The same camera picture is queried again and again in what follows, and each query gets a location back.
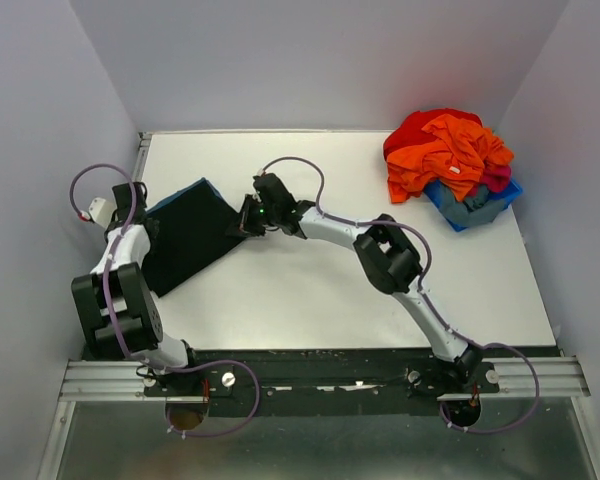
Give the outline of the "teal t-shirt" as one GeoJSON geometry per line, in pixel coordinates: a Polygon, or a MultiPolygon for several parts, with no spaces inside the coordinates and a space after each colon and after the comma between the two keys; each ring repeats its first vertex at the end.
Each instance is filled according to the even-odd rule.
{"type": "Polygon", "coordinates": [[[180,190],[166,196],[165,198],[161,199],[155,205],[148,208],[147,213],[151,214],[153,212],[156,212],[160,208],[172,203],[180,196],[182,196],[190,191],[193,191],[193,190],[201,190],[202,187],[208,188],[217,198],[219,198],[221,200],[224,199],[224,197],[222,196],[220,191],[208,179],[202,177],[199,180],[195,181],[194,183],[190,184],[189,186],[187,186],[183,189],[180,189],[180,190]]]}

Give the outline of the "black floral print t-shirt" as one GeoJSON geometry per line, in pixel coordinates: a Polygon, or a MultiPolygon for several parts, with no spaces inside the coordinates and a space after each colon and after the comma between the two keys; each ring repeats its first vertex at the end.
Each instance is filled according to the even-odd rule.
{"type": "Polygon", "coordinates": [[[242,243],[226,234],[237,215],[206,187],[149,214],[159,221],[157,240],[142,264],[149,289],[163,297],[242,243]]]}

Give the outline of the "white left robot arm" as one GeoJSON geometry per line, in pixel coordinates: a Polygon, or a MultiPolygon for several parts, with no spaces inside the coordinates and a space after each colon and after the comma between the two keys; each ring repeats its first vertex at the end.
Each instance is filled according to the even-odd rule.
{"type": "Polygon", "coordinates": [[[105,228],[106,247],[97,265],[72,280],[71,293],[85,337],[97,360],[135,360],[168,370],[167,382],[181,395],[194,393],[202,380],[186,341],[165,333],[142,264],[157,236],[146,212],[141,182],[112,188],[115,203],[94,200],[89,213],[105,228]]]}

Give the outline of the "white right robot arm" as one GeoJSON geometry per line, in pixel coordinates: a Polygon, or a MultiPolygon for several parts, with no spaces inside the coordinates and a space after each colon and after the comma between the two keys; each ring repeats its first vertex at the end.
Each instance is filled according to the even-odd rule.
{"type": "Polygon", "coordinates": [[[407,227],[383,214],[354,221],[328,214],[314,201],[297,200],[273,173],[253,178],[254,192],[244,196],[227,234],[236,238],[262,237],[278,229],[287,236],[320,240],[353,251],[369,283],[396,299],[409,313],[440,363],[440,379],[460,392],[476,380],[482,361],[480,348],[446,322],[426,292],[428,267],[406,236],[407,227]]]}

